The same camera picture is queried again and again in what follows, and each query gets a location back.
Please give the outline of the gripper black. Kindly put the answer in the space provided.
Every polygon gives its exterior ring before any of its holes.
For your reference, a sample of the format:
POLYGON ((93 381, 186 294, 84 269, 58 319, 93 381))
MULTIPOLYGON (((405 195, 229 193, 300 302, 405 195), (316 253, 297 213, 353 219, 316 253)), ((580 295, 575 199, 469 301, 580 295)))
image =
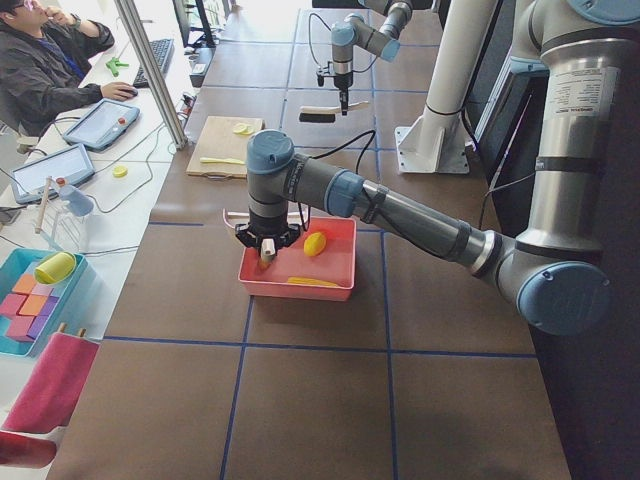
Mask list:
POLYGON ((236 238, 248 248, 260 248, 263 241, 271 239, 276 248, 291 246, 301 236, 300 224, 289 224, 287 214, 262 217, 249 214, 249 222, 235 226, 236 238))
POLYGON ((340 111, 342 116, 346 116, 349 111, 349 89, 353 85, 353 73, 335 73, 333 76, 334 86, 339 91, 340 111))

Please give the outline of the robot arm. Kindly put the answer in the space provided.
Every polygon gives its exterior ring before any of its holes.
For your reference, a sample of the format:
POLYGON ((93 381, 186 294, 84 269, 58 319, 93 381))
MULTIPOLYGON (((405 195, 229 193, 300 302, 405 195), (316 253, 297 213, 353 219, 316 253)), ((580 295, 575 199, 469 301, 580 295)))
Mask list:
POLYGON ((620 74, 639 48, 635 1, 520 1, 514 71, 549 76, 528 226, 514 238, 479 230, 354 172, 294 150, 263 130, 247 146, 249 219, 237 238, 264 261, 301 234, 290 203, 357 216, 493 284, 536 328, 581 332, 607 315, 612 287, 599 269, 593 214, 620 74))
POLYGON ((331 52, 328 73, 339 92, 340 113, 349 111, 349 89, 353 85, 354 48, 359 47, 376 59, 391 62, 400 49, 399 37, 410 22, 413 1, 359 1, 359 4, 385 17, 379 28, 367 24, 359 14, 349 14, 331 26, 331 52))

